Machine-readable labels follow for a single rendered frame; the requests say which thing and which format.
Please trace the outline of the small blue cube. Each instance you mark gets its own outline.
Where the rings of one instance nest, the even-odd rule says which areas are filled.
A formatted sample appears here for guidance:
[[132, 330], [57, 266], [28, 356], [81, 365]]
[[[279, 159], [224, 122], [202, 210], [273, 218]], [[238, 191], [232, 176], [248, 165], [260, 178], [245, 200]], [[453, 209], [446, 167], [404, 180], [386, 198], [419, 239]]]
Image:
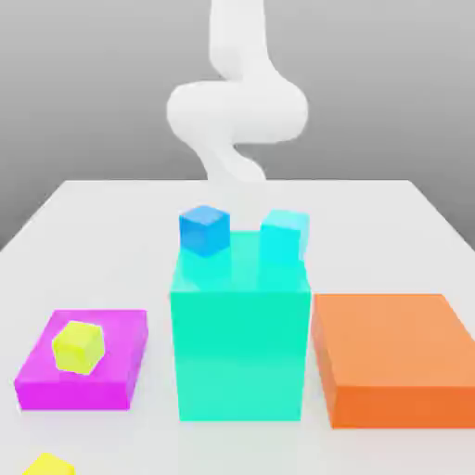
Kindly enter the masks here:
[[230, 214], [200, 205], [179, 216], [180, 247], [209, 257], [230, 245]]

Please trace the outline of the small cyan cube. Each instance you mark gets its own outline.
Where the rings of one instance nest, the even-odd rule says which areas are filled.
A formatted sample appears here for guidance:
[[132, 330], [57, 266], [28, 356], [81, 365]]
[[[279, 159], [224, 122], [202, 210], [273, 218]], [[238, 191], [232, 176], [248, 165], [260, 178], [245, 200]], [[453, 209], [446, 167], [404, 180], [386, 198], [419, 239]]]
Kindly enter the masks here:
[[309, 227], [308, 213], [271, 210], [261, 223], [261, 258], [274, 263], [302, 262], [307, 249]]

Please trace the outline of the small yellow cube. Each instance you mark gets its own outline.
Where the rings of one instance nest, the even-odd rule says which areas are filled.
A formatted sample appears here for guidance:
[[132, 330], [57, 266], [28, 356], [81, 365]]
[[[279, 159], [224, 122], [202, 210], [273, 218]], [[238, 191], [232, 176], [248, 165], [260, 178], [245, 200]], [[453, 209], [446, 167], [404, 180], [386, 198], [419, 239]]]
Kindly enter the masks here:
[[41, 453], [22, 475], [76, 475], [74, 466], [58, 456]]
[[90, 375], [105, 355], [101, 326], [71, 320], [52, 339], [56, 368], [79, 375]]

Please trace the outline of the large turquoise box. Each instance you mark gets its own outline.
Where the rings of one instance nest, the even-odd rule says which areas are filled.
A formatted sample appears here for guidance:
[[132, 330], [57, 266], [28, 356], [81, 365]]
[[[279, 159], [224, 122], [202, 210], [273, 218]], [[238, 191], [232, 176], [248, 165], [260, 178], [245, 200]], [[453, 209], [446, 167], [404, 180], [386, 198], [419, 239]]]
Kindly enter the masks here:
[[234, 231], [211, 257], [180, 250], [170, 304], [181, 420], [300, 420], [311, 310], [303, 262], [266, 262], [258, 232]]

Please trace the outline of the large magenta box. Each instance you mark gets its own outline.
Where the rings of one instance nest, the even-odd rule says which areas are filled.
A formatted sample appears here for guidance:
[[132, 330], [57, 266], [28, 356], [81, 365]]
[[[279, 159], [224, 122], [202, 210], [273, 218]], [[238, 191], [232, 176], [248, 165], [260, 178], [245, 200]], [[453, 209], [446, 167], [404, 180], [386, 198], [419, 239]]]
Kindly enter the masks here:
[[[89, 376], [56, 368], [52, 340], [69, 321], [102, 327], [105, 355]], [[148, 340], [147, 312], [60, 309], [53, 312], [14, 380], [23, 410], [128, 410]]]

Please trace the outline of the large orange box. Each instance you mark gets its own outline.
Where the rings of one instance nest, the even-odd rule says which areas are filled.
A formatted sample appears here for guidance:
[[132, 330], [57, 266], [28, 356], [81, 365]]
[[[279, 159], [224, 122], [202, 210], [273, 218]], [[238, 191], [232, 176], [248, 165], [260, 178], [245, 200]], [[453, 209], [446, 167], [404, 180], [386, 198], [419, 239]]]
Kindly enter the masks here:
[[441, 294], [314, 296], [334, 429], [474, 429], [475, 339]]

